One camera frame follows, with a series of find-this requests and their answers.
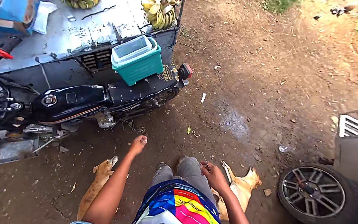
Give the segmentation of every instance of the banana bunch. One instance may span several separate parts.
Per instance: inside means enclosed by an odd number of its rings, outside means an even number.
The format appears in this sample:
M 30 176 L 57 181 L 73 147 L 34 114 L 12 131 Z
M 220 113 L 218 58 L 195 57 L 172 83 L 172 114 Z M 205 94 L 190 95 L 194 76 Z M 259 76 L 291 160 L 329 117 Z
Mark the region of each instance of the banana bunch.
M 177 24 L 175 5 L 179 5 L 179 0 L 142 0 L 144 18 L 154 30 L 171 27 Z
M 96 6 L 100 0 L 65 0 L 72 8 L 90 9 Z

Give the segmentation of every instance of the hand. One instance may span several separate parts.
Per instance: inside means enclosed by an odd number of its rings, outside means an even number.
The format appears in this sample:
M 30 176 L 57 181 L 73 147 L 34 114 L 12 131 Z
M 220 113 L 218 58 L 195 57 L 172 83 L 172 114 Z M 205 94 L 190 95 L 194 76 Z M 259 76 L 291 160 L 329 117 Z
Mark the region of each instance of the hand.
M 208 171 L 207 162 L 201 161 L 200 163 L 202 164 L 200 166 L 201 175 L 204 175 L 207 178 L 213 189 L 215 189 L 219 194 L 223 191 L 230 190 L 222 171 L 217 166 L 208 162 L 208 165 L 211 168 L 211 171 Z
M 146 145 L 146 143 L 147 143 L 146 136 L 140 135 L 140 136 L 136 137 L 133 140 L 128 153 L 133 153 L 133 155 L 139 155 L 142 152 L 143 147 Z

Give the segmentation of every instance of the leg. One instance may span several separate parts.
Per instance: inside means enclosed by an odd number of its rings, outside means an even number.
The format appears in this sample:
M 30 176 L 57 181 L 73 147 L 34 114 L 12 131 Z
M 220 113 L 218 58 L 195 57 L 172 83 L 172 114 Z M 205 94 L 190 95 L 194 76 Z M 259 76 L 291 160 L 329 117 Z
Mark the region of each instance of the leg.
M 159 184 L 161 182 L 172 180 L 172 179 L 173 179 L 172 169 L 167 165 L 160 166 L 158 168 L 158 170 L 156 171 L 156 174 L 153 177 L 153 180 L 152 180 L 152 182 L 150 184 L 150 187 L 152 187 L 152 186 L 154 186 L 156 184 Z
M 177 175 L 182 176 L 183 180 L 201 191 L 213 204 L 216 204 L 208 180 L 201 175 L 200 164 L 195 157 L 186 156 L 177 167 Z

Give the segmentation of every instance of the dog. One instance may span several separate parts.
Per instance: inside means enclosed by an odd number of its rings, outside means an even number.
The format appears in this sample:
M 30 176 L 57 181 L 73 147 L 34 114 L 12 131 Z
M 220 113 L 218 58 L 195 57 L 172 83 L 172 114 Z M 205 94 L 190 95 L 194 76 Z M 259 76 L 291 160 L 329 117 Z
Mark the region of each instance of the dog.
M 101 164 L 95 166 L 95 168 L 93 169 L 92 172 L 96 173 L 96 177 L 81 199 L 77 213 L 78 221 L 81 221 L 82 217 L 88 211 L 89 206 L 92 204 L 99 191 L 108 181 L 109 177 L 113 174 L 114 171 L 112 171 L 111 169 L 117 161 L 118 156 L 114 156 L 111 159 L 103 161 Z
M 236 195 L 238 201 L 240 202 L 241 208 L 245 212 L 247 209 L 249 198 L 251 197 L 251 191 L 257 188 L 258 185 L 261 185 L 262 181 L 256 174 L 255 168 L 250 168 L 248 174 L 245 177 L 236 177 L 225 161 L 222 160 L 221 163 L 229 179 L 230 189 Z M 221 220 L 229 221 L 229 215 L 227 214 L 226 205 L 223 201 L 222 196 L 220 196 L 219 193 L 213 188 L 211 188 L 211 191 L 212 194 L 218 197 L 216 203 L 218 206 L 219 218 Z

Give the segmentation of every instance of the colorful jersey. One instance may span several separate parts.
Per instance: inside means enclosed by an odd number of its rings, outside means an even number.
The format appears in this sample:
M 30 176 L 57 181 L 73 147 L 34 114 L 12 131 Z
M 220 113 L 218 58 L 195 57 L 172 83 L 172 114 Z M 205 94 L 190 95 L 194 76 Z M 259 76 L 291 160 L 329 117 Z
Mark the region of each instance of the colorful jersey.
M 215 205 L 186 181 L 164 181 L 150 188 L 132 224 L 220 224 Z

